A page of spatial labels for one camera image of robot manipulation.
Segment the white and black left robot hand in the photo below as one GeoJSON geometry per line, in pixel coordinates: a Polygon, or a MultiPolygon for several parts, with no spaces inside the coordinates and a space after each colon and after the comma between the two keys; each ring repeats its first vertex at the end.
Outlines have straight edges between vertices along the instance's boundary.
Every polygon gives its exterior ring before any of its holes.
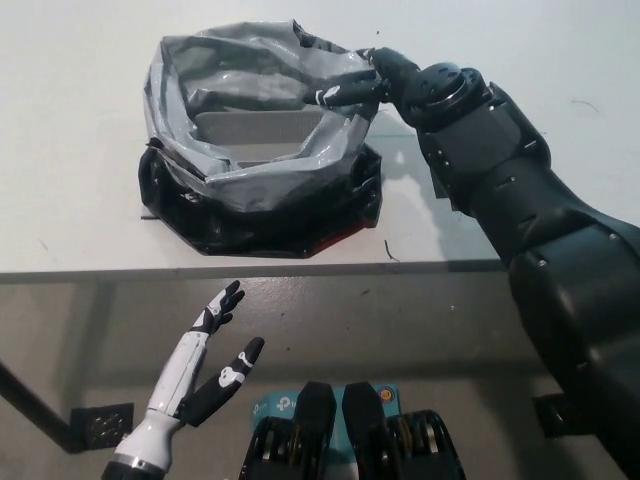
{"type": "Polygon", "coordinates": [[[196,381],[208,341],[233,319],[233,310],[244,296],[240,282],[232,281],[204,306],[181,336],[155,384],[141,423],[116,447],[116,464],[166,474],[172,463],[173,436],[186,425],[201,425],[241,388],[265,345],[261,337],[253,338],[201,387],[196,381]]]}

